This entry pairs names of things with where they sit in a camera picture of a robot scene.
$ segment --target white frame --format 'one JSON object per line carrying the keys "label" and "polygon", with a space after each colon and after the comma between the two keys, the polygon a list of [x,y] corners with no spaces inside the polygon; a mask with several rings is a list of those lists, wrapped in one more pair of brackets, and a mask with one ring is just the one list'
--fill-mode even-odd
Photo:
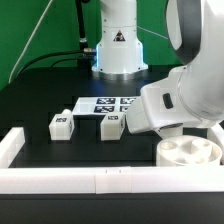
{"label": "white frame", "polygon": [[[215,126],[210,138],[222,142]],[[102,194],[224,191],[224,167],[10,168],[25,143],[12,128],[0,143],[0,194]]]}

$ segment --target warning label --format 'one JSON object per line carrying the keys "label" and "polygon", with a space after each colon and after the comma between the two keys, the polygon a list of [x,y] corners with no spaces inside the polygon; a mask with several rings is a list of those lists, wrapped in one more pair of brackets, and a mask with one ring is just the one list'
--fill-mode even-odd
{"label": "warning label", "polygon": [[120,30],[118,31],[116,37],[114,38],[114,41],[125,41],[124,36]]}

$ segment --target green wall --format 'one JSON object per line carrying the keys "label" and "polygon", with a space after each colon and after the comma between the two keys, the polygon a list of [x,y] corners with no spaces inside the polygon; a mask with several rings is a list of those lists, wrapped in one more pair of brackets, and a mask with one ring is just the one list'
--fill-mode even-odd
{"label": "green wall", "polygon": [[[27,43],[49,0],[0,0],[0,90]],[[138,25],[167,36],[164,22],[166,0],[138,0]],[[84,4],[86,33],[90,47],[101,38],[100,1]],[[138,37],[144,45],[145,62],[150,65],[179,63],[169,42],[142,30]],[[78,49],[78,25],[75,0],[54,0],[48,14],[31,42],[18,70],[42,54]],[[46,60],[35,66],[48,66]],[[74,63],[62,64],[74,66]]]}

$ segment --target black table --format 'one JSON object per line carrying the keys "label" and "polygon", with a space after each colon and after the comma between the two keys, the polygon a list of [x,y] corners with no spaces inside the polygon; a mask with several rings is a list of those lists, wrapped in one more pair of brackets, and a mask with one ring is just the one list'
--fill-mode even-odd
{"label": "black table", "polygon": [[[56,113],[73,109],[78,97],[136,96],[143,85],[167,76],[169,66],[151,67],[131,81],[94,79],[87,70],[26,71],[0,92],[0,136],[24,127],[26,143],[10,167],[154,166],[161,140],[154,132],[120,141],[100,141],[102,116],[75,116],[70,141],[50,140]],[[205,137],[205,131],[185,134]],[[223,223],[223,193],[0,195],[1,223]]]}

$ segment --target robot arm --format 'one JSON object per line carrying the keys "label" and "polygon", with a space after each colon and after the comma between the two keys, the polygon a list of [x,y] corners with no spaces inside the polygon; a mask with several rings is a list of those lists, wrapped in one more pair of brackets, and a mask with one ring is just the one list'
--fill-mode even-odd
{"label": "robot arm", "polygon": [[[198,12],[193,11],[197,20],[186,2],[197,6]],[[141,89],[141,96],[127,111],[131,133],[147,130],[159,133],[175,127],[210,128],[224,120],[224,3],[222,0],[193,2],[168,1],[166,20],[171,44],[187,64],[172,69],[168,78]],[[192,39],[190,30],[186,34],[188,38],[183,32],[190,29],[187,21],[198,27],[192,25],[198,30],[193,30]],[[191,51],[187,49],[189,46],[193,46]]]}

